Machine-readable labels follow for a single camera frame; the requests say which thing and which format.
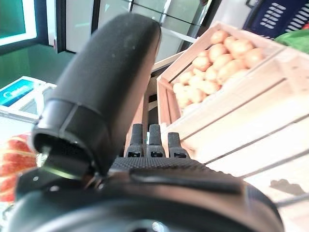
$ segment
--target wooden crate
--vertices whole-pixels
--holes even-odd
[[[163,133],[178,132],[200,162],[240,150],[309,113],[308,63],[306,54],[281,50],[178,119],[171,113],[177,107],[175,96],[158,83],[158,91],[166,93],[165,100],[158,93],[160,123],[166,123]]]
[[[250,69],[248,75],[258,69],[263,63],[272,59],[284,47],[276,42],[270,41],[263,37],[248,31],[236,29],[234,27],[217,23],[209,28],[191,47],[187,49],[172,65],[170,65],[158,78],[157,95],[158,95],[158,113],[159,123],[161,125],[162,141],[166,148],[166,133],[175,131],[180,133],[182,145],[189,149],[189,153],[194,156],[194,151],[198,146],[187,142],[193,134],[199,133],[202,128],[210,125],[212,122],[228,114],[231,110],[244,104],[248,99],[260,94],[270,86],[276,84],[280,77],[268,79],[266,77],[260,80],[251,81],[249,78],[242,82],[231,83],[225,86],[216,94],[211,95],[206,101],[200,104],[199,109],[181,117],[181,111],[178,107],[175,94],[172,91],[171,84],[178,82],[178,76],[183,71],[189,70],[192,60],[197,54],[207,49],[210,44],[210,38],[214,32],[222,29],[236,38],[249,39],[255,47],[263,49],[265,59]],[[254,85],[254,89],[248,89],[248,86]],[[233,90],[238,88],[244,91],[243,94],[234,93]]]
[[[293,130],[294,126],[297,131],[297,125],[309,127],[305,120],[309,114],[308,63],[308,55],[287,48],[249,73],[230,91],[222,93],[225,98],[214,98],[205,104],[204,114],[207,110],[216,114],[224,111],[229,103],[238,103],[221,118],[186,139],[186,143],[197,151],[195,158],[213,163],[242,152],[247,156],[254,153],[262,162],[263,158],[268,159],[262,147],[277,153],[280,151],[279,147],[271,146],[273,138],[277,139],[277,145],[284,143],[282,146],[287,146],[285,151],[296,146],[305,149],[309,134],[301,130],[297,137],[293,137],[296,133],[289,130]],[[255,92],[258,85],[265,89]]]

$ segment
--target potato crate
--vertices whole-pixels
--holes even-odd
[[[171,84],[210,45],[210,37],[218,29],[249,39],[263,48],[266,58],[245,77],[224,85],[197,109],[181,116]],[[210,163],[296,122],[309,113],[308,63],[306,54],[250,32],[216,24],[158,79],[159,123],[165,148],[166,133],[178,132],[192,158]]]
[[[265,83],[262,77],[260,80],[254,80],[252,84],[252,81],[249,79],[245,79],[244,82],[242,81],[243,83],[229,84],[228,86],[224,86],[217,93],[208,96],[206,100],[199,105],[198,109],[187,115],[181,116],[181,111],[178,107],[175,94],[173,93],[172,85],[178,82],[178,77],[182,72],[192,69],[191,62],[193,59],[199,52],[211,46],[211,36],[220,29],[227,31],[230,35],[238,39],[248,39],[255,47],[263,49],[265,59],[255,67],[251,68],[248,75],[285,48],[281,44],[270,41],[256,34],[239,30],[235,27],[218,22],[213,27],[209,28],[191,47],[186,50],[185,53],[183,53],[158,77],[158,114],[162,133],[171,131],[179,132],[182,145],[185,146],[186,149],[189,149],[189,154],[193,156],[201,142],[205,143],[206,140],[202,139],[202,141],[199,140],[193,143],[191,143],[191,141],[188,142],[187,140],[192,135],[198,135],[203,128],[224,117],[224,115],[244,104],[248,99],[265,91],[278,81],[272,79],[269,80],[269,78],[264,76],[264,79],[266,79]],[[237,86],[240,88],[239,90],[243,92],[234,93],[234,88]],[[167,150],[166,138],[166,135],[162,136],[162,141]]]

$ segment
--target wooden slat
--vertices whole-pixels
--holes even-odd
[[[173,92],[167,91],[167,97],[168,97],[168,103],[169,103],[170,120],[174,122],[178,118],[180,118],[180,115],[181,115],[180,108],[178,107],[176,96]]]
[[[257,187],[273,201],[282,201],[293,197],[294,194],[301,194],[302,191],[303,193],[309,192],[308,166],[309,155],[306,155],[276,168],[245,178],[244,180]],[[278,190],[270,187],[272,181],[280,180],[287,180],[290,185],[299,186],[290,186],[293,191],[290,193],[284,191],[284,188]]]
[[[280,165],[283,159],[306,155],[308,141],[309,117],[207,166],[234,176],[260,172],[271,164]]]
[[[158,97],[158,115],[159,124],[170,124],[169,103],[167,97],[167,89],[160,82],[161,77],[157,79],[157,97]]]

